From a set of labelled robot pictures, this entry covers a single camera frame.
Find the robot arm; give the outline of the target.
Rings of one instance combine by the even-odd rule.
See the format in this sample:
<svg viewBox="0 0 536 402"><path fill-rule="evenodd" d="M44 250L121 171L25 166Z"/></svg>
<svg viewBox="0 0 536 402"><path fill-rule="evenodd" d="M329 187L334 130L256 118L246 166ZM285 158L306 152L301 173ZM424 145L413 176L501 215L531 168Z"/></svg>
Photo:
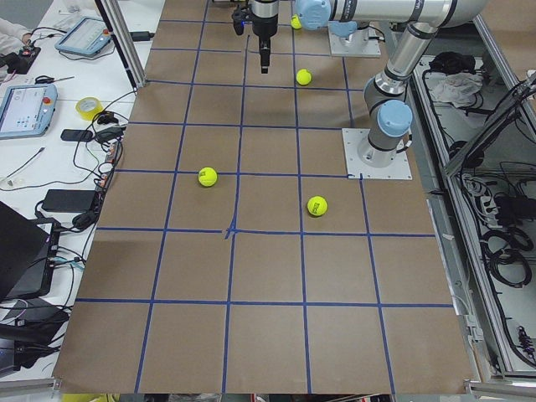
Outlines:
<svg viewBox="0 0 536 402"><path fill-rule="evenodd" d="M384 69L366 84L371 127L358 145L358 155L369 166L388 167L408 133L413 112L404 102L407 80L437 31L428 23L408 23Z"/></svg>
<svg viewBox="0 0 536 402"><path fill-rule="evenodd" d="M297 1L296 11L304 29L316 30L335 21L340 23L388 21L426 23L432 28L456 26L475 18L485 1ZM245 21L259 38L260 71L268 72L271 38L276 35L279 3L248 1L235 9L233 24L238 35Z"/></svg>

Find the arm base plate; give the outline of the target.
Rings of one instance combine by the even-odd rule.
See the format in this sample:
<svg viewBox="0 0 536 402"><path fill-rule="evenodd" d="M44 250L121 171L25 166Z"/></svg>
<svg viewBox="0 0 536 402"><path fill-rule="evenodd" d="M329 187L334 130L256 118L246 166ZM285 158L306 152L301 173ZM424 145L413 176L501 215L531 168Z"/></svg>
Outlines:
<svg viewBox="0 0 536 402"><path fill-rule="evenodd" d="M407 152L399 152L404 147L402 140L394 150L385 152L369 143L369 129L343 128L342 134L348 178L412 179Z"/></svg>
<svg viewBox="0 0 536 402"><path fill-rule="evenodd" d="M328 31L330 53L335 57L379 58L381 50L376 31L372 27L358 30L347 38Z"/></svg>

